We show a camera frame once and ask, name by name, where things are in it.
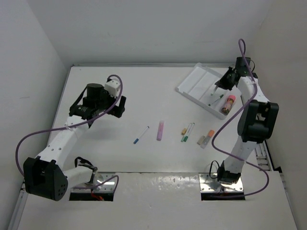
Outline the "pink capped clear tube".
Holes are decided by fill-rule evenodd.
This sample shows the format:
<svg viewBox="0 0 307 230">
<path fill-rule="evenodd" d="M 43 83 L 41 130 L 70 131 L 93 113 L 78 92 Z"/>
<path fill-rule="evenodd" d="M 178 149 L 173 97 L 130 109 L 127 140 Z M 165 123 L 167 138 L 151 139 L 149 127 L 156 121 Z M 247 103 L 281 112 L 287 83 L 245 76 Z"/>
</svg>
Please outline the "pink capped clear tube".
<svg viewBox="0 0 307 230">
<path fill-rule="evenodd" d="M 232 106 L 236 100 L 236 97 L 234 95 L 229 95 L 226 102 L 221 108 L 221 113 L 224 115 L 228 115 L 230 110 L 232 109 Z"/>
</svg>

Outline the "pink highlighter stick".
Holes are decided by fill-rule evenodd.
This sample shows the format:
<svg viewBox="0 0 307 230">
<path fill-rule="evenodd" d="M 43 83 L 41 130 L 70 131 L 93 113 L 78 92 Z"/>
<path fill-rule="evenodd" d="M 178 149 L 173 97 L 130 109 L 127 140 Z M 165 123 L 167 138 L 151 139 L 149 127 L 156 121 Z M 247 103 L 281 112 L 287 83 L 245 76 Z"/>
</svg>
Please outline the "pink highlighter stick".
<svg viewBox="0 0 307 230">
<path fill-rule="evenodd" d="M 164 130 L 164 121 L 161 120 L 159 122 L 159 126 L 158 126 L 158 131 L 157 131 L 157 137 L 156 140 L 161 141 L 162 140 L 162 136 L 163 136 L 163 130 Z"/>
</svg>

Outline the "blue capped white pen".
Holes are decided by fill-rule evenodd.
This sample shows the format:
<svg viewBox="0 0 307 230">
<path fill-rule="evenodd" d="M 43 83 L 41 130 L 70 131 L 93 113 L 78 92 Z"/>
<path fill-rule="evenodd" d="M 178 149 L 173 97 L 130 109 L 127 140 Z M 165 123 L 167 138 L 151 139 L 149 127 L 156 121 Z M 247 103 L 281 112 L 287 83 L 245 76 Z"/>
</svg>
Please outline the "blue capped white pen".
<svg viewBox="0 0 307 230">
<path fill-rule="evenodd" d="M 146 131 L 149 129 L 149 126 L 147 126 L 140 134 L 139 136 L 134 140 L 133 144 L 136 144 L 141 138 L 142 136 L 146 133 Z"/>
</svg>

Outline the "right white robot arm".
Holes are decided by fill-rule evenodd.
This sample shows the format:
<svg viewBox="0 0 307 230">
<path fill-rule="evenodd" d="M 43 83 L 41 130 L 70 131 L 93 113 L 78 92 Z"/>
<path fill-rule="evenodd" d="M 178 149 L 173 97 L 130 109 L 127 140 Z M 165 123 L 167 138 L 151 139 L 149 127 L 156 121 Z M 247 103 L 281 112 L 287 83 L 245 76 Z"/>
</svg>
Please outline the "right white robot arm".
<svg viewBox="0 0 307 230">
<path fill-rule="evenodd" d="M 271 137 L 279 111 L 278 104 L 270 102 L 263 94 L 257 74 L 249 70 L 250 61 L 249 57 L 237 57 L 235 67 L 229 67 L 215 84 L 225 90 L 236 86 L 245 105 L 237 125 L 235 146 L 217 170 L 217 181 L 223 184 L 238 182 L 245 161 L 256 145 Z"/>
</svg>

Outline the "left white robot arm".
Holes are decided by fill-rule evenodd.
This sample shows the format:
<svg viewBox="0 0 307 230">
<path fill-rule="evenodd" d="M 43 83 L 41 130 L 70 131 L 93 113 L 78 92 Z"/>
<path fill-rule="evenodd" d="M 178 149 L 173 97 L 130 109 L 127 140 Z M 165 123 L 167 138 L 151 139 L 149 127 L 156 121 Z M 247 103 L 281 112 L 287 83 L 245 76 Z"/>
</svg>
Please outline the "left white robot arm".
<svg viewBox="0 0 307 230">
<path fill-rule="evenodd" d="M 63 170 L 64 163 L 81 136 L 94 121 L 109 114 L 120 118 L 125 111 L 126 97 L 122 96 L 122 83 L 108 79 L 105 85 L 89 83 L 69 108 L 63 128 L 36 157 L 23 164 L 24 184 L 27 193 L 59 201 L 72 189 L 95 189 L 97 167 L 78 158 L 74 168 Z"/>
</svg>

